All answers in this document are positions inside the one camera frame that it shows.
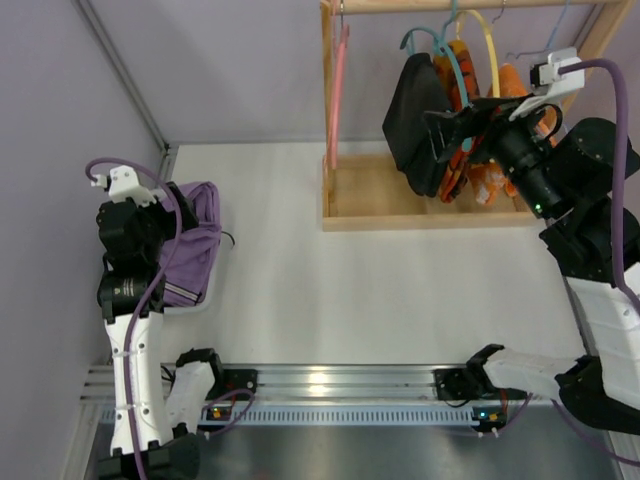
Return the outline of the teal plastic hanger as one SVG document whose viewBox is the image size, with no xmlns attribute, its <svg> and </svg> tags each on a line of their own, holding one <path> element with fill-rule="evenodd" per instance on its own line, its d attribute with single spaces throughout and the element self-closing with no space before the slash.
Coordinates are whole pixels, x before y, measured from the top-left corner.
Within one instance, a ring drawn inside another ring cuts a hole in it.
<svg viewBox="0 0 640 480">
<path fill-rule="evenodd" d="M 465 84 L 465 79 L 462 74 L 461 67 L 459 62 L 452 50 L 452 48 L 446 42 L 446 33 L 448 26 L 454 21 L 454 17 L 458 12 L 458 2 L 451 2 L 451 14 L 450 18 L 442 25 L 441 32 L 436 33 L 433 29 L 428 27 L 415 27 L 408 30 L 400 43 L 400 49 L 405 50 L 409 57 L 412 57 L 415 54 L 415 45 L 413 40 L 413 33 L 416 31 L 421 31 L 428 33 L 433 38 L 433 53 L 434 54 L 444 54 L 446 58 L 449 60 L 450 66 L 452 68 L 456 85 L 458 87 L 459 96 L 461 105 L 463 108 L 469 105 L 469 96 L 468 90 Z"/>
</svg>

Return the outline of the pink plastic hanger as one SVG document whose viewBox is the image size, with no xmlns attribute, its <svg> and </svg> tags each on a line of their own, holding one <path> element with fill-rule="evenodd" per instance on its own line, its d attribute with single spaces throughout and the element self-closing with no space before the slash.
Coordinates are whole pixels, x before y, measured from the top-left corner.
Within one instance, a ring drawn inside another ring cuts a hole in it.
<svg viewBox="0 0 640 480">
<path fill-rule="evenodd" d="M 327 162 L 332 170 L 337 168 L 338 164 L 338 143 L 340 130 L 341 102 L 344 85 L 345 62 L 348 48 L 348 38 L 350 29 L 348 25 L 344 25 L 340 31 L 339 44 L 335 56 L 335 72 L 332 84 L 332 95 L 330 103 L 329 117 L 329 133 L 328 133 L 328 150 Z"/>
</svg>

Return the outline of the pink wire hanger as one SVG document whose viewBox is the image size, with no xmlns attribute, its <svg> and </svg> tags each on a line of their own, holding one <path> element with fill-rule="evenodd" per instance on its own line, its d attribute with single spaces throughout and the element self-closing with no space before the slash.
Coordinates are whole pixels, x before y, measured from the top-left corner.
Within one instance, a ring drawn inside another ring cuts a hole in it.
<svg viewBox="0 0 640 480">
<path fill-rule="evenodd" d="M 333 50 L 333 78 L 330 97 L 330 115 L 328 132 L 328 162 L 335 170 L 338 163 L 338 144 L 340 130 L 341 102 L 344 85 L 346 53 L 348 48 L 349 25 L 344 22 L 345 6 L 343 1 L 331 1 L 332 42 Z M 335 15 L 340 17 L 339 36 L 335 35 Z"/>
</svg>

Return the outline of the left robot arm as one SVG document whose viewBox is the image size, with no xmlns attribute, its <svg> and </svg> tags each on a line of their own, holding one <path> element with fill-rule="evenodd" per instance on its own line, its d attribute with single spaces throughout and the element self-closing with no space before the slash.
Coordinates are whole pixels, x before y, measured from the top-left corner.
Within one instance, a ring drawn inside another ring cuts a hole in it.
<svg viewBox="0 0 640 480">
<path fill-rule="evenodd" d="M 102 479 L 194 479 L 196 440 L 207 396 L 224 377 L 214 348 L 179 355 L 163 391 L 160 342 L 169 310 L 206 304 L 223 234 L 211 182 L 161 194 L 112 187 L 96 218 L 105 249 L 97 292 L 113 358 L 115 427 Z"/>
</svg>

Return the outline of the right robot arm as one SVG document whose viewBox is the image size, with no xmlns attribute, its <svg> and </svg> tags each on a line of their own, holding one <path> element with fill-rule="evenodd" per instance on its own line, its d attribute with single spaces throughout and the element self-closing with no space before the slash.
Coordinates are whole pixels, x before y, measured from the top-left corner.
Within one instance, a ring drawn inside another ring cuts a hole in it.
<svg viewBox="0 0 640 480">
<path fill-rule="evenodd" d="M 621 121 L 580 120 L 558 143 L 539 136 L 544 114 L 521 101 L 479 99 L 458 112 L 427 111 L 425 133 L 439 161 L 466 138 L 471 161 L 496 162 L 535 216 L 540 239 L 576 294 L 596 351 L 582 357 L 525 354 L 491 344 L 465 365 L 479 393 L 515 389 L 562 405 L 601 430 L 639 431 L 639 222 L 619 202 L 639 157 Z"/>
</svg>

